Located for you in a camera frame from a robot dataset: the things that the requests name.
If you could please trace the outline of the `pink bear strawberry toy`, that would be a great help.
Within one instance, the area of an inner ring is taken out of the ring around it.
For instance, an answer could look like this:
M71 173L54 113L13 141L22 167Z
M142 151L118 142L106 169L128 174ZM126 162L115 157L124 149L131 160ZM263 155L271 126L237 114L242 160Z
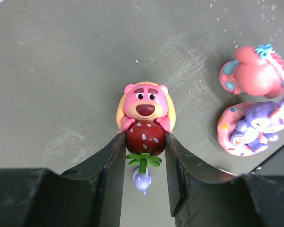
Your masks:
M159 167L166 147L166 134L176 122L176 111L165 85L153 82L129 84L119 102L116 123L125 133L129 165L145 174L148 165Z

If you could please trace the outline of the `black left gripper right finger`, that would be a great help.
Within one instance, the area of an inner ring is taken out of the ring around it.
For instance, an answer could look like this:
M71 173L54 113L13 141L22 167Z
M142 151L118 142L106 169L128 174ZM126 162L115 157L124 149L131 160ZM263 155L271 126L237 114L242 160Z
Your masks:
M187 150L165 150L169 206L178 227L284 227L284 175L233 176Z

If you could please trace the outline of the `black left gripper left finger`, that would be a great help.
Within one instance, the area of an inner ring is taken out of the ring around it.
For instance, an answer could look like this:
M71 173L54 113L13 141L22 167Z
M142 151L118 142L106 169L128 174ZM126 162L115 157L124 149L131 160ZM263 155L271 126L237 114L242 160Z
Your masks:
M117 227L125 169L125 135L78 165L0 169L0 227Z

